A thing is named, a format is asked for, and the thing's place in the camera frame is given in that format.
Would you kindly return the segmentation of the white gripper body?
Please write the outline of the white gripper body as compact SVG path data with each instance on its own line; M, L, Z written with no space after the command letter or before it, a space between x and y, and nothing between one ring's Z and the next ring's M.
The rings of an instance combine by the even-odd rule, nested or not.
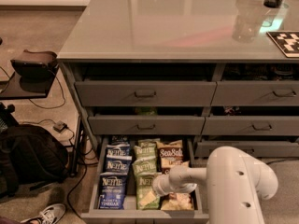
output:
M191 193L197 188L198 169L177 165L166 175L158 175L152 183L153 191L158 196L170 193Z

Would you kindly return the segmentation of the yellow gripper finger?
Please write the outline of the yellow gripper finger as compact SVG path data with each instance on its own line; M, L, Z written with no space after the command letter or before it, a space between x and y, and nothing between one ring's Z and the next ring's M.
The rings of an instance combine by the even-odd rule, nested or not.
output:
M140 206L146 206L149 203L152 203L156 200L157 196L153 190L149 191L145 195L143 195L139 200Z

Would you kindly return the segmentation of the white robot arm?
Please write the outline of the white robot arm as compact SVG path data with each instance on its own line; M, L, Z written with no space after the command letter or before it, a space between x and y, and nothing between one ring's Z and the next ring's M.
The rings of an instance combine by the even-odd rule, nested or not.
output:
M156 175L151 190L139 202L144 206L170 193L191 193L206 183L208 213L173 212L158 224L264 224L261 200L278 191L275 172L262 161L236 147L218 147L206 167L175 165L166 175Z

